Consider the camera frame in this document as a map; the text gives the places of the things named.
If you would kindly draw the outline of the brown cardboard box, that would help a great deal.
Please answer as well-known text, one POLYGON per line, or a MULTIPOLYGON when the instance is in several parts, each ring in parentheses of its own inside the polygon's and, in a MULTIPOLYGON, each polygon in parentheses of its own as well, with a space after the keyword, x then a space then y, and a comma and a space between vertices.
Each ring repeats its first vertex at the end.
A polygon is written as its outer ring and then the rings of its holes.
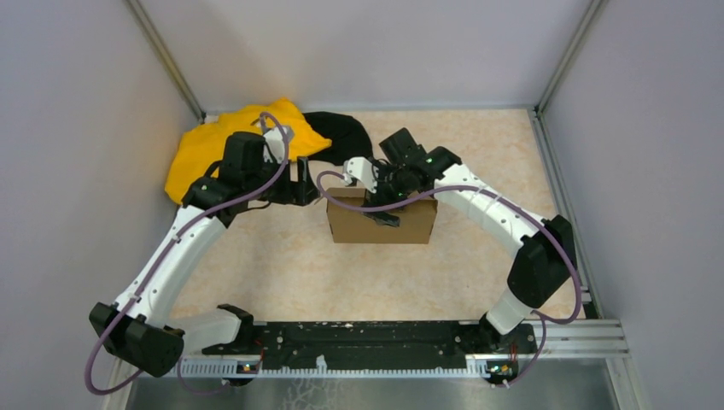
POLYGON ((371 217, 327 202, 326 214, 335 243, 427 244, 435 226, 438 202, 424 198, 403 208, 385 211, 397 225, 382 216, 371 217))

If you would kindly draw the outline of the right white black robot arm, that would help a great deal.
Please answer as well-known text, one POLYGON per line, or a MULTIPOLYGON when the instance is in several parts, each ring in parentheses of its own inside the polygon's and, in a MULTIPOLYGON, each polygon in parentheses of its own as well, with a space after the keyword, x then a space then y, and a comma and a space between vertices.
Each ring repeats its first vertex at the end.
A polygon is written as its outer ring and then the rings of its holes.
POLYGON ((451 150, 427 151, 405 128, 380 147, 382 159, 354 158, 344 166, 346 181, 359 181, 366 189, 367 216, 398 227, 400 219, 389 212, 393 205, 407 204, 413 192, 430 195, 491 234, 512 256, 505 290, 483 315, 481 328, 484 347, 504 351, 527 316, 568 279, 578 279, 571 223, 561 215, 547 219, 517 206, 451 150))

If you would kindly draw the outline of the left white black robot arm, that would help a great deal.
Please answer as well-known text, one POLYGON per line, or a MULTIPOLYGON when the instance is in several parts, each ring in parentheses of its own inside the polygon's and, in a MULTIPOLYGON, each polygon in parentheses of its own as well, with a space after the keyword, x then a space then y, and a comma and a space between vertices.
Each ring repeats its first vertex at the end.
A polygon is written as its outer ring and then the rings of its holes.
POLYGON ((221 304, 178 321, 169 316, 201 258, 249 202, 306 206, 318 198, 307 162, 297 180, 290 177, 292 137, 282 126, 225 140, 222 158, 190 185, 152 259, 114 302, 92 308, 91 325, 108 353, 161 377, 189 353, 217 347, 243 354, 254 346, 254 318, 239 307, 221 304))

